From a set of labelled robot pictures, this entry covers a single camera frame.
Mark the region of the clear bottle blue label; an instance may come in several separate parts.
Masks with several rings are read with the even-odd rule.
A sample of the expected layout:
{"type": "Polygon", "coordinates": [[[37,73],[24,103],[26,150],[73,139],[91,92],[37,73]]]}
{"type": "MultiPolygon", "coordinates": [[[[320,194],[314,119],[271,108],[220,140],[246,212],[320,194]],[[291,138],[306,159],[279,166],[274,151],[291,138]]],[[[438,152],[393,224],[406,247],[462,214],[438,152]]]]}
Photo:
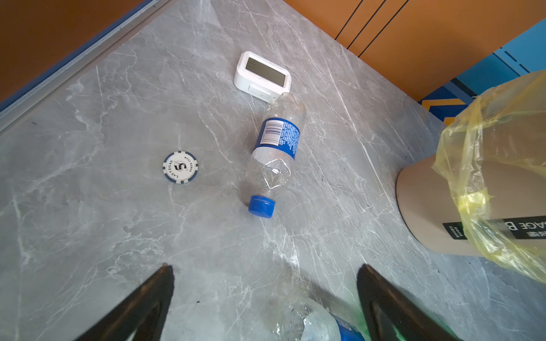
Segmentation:
{"type": "Polygon", "coordinates": [[[269,104],[247,167],[251,214],[273,216],[276,198],[292,178],[306,120],[303,102],[289,92],[269,104]]]}

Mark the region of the green bottle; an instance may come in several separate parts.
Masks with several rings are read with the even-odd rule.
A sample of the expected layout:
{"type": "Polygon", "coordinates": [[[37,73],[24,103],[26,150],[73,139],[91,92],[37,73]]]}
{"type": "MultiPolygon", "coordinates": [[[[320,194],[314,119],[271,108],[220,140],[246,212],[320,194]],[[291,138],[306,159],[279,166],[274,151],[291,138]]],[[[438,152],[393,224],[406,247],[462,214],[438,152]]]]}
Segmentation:
{"type": "MultiPolygon", "coordinates": [[[[388,335],[389,340],[399,340],[399,341],[407,340],[388,317],[382,316],[380,318],[380,321],[383,324],[390,325],[392,327],[392,332],[388,335]]],[[[456,340],[460,340],[458,335],[444,321],[436,319],[436,318],[434,318],[433,321],[439,327],[445,330],[451,337],[455,338],[456,340]]],[[[371,340],[371,332],[368,328],[368,323],[363,321],[362,323],[360,323],[358,327],[360,328],[360,331],[362,332],[362,334],[364,334],[369,340],[371,340]]]]}

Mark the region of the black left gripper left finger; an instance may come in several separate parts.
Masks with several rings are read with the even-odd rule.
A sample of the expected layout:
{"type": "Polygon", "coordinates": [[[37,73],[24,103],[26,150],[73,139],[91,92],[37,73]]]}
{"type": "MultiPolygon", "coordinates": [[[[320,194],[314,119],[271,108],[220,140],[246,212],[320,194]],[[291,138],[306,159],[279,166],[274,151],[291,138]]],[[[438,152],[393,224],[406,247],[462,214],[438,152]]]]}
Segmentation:
{"type": "Polygon", "coordinates": [[[173,267],[154,272],[78,340],[160,340],[174,291],[173,267]]]}

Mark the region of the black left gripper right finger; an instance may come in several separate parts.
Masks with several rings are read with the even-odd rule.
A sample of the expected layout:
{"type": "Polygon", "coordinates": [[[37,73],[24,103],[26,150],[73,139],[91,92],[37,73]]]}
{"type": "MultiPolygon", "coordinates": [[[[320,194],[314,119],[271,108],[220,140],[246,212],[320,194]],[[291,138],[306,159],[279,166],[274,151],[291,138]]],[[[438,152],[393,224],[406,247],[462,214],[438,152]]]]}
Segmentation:
{"type": "Polygon", "coordinates": [[[407,340],[456,340],[368,264],[357,275],[358,296],[372,340],[389,340],[388,317],[407,340]]]}

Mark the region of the small pepsi bottle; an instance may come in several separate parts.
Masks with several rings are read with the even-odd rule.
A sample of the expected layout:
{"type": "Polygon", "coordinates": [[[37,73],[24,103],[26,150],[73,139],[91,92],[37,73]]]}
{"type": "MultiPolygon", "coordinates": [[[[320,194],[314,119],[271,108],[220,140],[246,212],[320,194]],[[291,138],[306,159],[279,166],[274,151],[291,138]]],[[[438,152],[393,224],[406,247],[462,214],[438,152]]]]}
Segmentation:
{"type": "Polygon", "coordinates": [[[366,340],[355,326],[311,298],[298,296],[281,304],[275,332],[279,340],[366,340]]]}

